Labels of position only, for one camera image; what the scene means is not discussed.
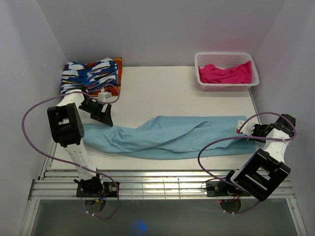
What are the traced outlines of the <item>pink trousers in basket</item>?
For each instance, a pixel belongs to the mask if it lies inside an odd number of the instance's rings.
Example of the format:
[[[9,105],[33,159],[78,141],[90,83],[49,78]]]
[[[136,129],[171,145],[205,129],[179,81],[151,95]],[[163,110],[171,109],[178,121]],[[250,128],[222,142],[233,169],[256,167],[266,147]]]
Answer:
[[[200,80],[207,84],[250,84],[252,81],[252,62],[249,60],[241,65],[219,69],[213,64],[199,67]]]

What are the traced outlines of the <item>orange folded trousers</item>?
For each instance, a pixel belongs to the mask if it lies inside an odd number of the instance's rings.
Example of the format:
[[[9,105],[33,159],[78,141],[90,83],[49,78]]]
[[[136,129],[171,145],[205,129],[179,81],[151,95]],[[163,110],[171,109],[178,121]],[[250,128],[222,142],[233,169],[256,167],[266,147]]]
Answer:
[[[100,60],[102,65],[109,65],[105,79],[100,79],[102,84],[98,92],[110,92],[112,96],[118,96],[121,91],[122,73],[123,73],[123,59],[121,57],[111,59],[105,58]]]

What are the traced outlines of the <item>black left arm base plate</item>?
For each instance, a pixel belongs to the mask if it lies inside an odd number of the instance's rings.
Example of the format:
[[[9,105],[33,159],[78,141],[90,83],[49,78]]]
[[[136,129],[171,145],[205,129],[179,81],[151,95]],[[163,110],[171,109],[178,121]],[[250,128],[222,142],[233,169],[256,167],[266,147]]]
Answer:
[[[91,193],[84,192],[81,187],[77,187],[75,196],[78,198],[101,198],[101,197],[108,197],[108,198],[116,198],[117,191],[120,188],[120,182],[116,182],[116,185],[113,182],[104,181],[103,182],[104,190],[101,195],[95,196]]]

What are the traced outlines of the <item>light blue trousers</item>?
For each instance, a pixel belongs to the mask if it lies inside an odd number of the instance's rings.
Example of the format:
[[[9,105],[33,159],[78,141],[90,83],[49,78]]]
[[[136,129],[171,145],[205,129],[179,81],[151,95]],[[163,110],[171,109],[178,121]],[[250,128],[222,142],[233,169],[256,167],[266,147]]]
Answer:
[[[180,160],[253,154],[254,142],[237,136],[245,116],[155,117],[137,128],[84,124],[84,144],[99,151],[129,157]]]

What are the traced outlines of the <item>blue white patterned folded trousers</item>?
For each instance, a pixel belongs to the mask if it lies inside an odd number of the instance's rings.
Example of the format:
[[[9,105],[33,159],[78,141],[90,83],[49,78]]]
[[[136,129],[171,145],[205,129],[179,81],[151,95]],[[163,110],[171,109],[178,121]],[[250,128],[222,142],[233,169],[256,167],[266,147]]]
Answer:
[[[110,66],[102,65],[100,60],[86,64],[79,64],[75,61],[66,63],[61,77],[61,94],[84,86],[91,96],[97,97],[102,84],[100,79],[105,79],[109,69]]]

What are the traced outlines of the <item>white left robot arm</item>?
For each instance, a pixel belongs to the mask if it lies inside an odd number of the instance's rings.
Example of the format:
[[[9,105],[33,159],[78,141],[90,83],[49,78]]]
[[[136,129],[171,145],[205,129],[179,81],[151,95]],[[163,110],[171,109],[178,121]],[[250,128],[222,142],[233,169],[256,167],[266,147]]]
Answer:
[[[63,147],[76,164],[79,179],[75,182],[83,192],[98,197],[104,192],[104,184],[85,149],[84,127],[78,109],[105,125],[113,126],[113,122],[111,105],[100,103],[87,96],[87,93],[84,86],[68,90],[58,105],[47,109],[47,115],[54,142]]]

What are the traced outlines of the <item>aluminium table edge rail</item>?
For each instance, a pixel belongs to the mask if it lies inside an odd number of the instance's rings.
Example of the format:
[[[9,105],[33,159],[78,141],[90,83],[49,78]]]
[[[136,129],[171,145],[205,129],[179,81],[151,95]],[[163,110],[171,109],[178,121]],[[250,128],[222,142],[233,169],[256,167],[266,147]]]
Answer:
[[[120,200],[204,200],[207,194],[202,187],[210,178],[201,171],[109,171],[108,175],[120,183]],[[31,235],[42,200],[76,200],[77,177],[75,170],[45,170],[32,182],[22,236]],[[297,234],[307,235],[290,180],[270,198],[285,199]]]

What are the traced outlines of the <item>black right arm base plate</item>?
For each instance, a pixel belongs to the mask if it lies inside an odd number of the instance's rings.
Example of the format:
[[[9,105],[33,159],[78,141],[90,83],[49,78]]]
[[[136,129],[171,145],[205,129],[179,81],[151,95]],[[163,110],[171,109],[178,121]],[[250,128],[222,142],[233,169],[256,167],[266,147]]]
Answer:
[[[205,187],[208,197],[249,197],[250,193],[242,189],[237,189],[223,181],[209,180]]]

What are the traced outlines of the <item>white plastic basket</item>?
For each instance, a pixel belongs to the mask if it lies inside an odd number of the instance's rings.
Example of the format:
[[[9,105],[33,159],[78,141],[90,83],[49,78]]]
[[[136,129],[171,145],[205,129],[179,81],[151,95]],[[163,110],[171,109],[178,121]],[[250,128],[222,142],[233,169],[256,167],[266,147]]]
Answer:
[[[201,52],[194,63],[202,91],[246,91],[259,84],[254,61],[246,53]]]

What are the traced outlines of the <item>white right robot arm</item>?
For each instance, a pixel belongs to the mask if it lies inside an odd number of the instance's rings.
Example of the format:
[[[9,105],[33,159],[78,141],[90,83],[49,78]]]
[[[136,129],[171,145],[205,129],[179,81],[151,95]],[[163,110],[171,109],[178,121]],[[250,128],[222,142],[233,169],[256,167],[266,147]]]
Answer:
[[[222,183],[227,195],[234,195],[239,190],[247,191],[259,201],[265,201],[290,174],[291,168],[284,163],[284,154],[294,136],[296,118],[282,114],[274,123],[260,125],[239,120],[237,131],[249,137],[263,137],[264,143],[253,156],[237,170],[229,172]]]

